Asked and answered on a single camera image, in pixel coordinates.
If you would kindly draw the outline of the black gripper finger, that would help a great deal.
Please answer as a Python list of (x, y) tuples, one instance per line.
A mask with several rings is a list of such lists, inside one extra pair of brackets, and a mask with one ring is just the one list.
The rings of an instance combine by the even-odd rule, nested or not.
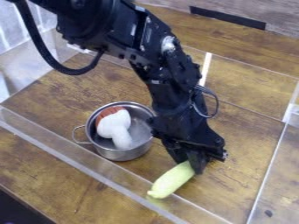
[(202, 150), (190, 150), (189, 160), (195, 173), (203, 174), (207, 163), (210, 162), (210, 157), (207, 156), (206, 152)]
[(173, 157), (173, 160), (178, 164), (185, 162), (189, 159), (186, 151), (179, 143), (163, 141), (163, 146), (165, 146), (170, 156)]

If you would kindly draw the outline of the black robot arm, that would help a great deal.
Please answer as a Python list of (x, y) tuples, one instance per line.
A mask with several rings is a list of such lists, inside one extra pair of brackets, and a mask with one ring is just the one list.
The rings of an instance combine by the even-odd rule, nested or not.
[(210, 128), (201, 66), (183, 51), (170, 26), (130, 0), (30, 0), (58, 16), (65, 39), (82, 48), (129, 60), (153, 97), (147, 120), (175, 162), (198, 174), (227, 157), (225, 139)]

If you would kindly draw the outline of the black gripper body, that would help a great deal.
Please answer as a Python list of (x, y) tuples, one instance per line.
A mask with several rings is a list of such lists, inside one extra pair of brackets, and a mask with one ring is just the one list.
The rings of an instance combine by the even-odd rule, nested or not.
[(154, 136), (177, 142), (189, 151), (205, 151), (210, 161), (225, 161), (227, 151), (225, 139), (211, 129), (207, 121), (207, 105), (203, 99), (154, 99), (155, 116), (149, 120)]

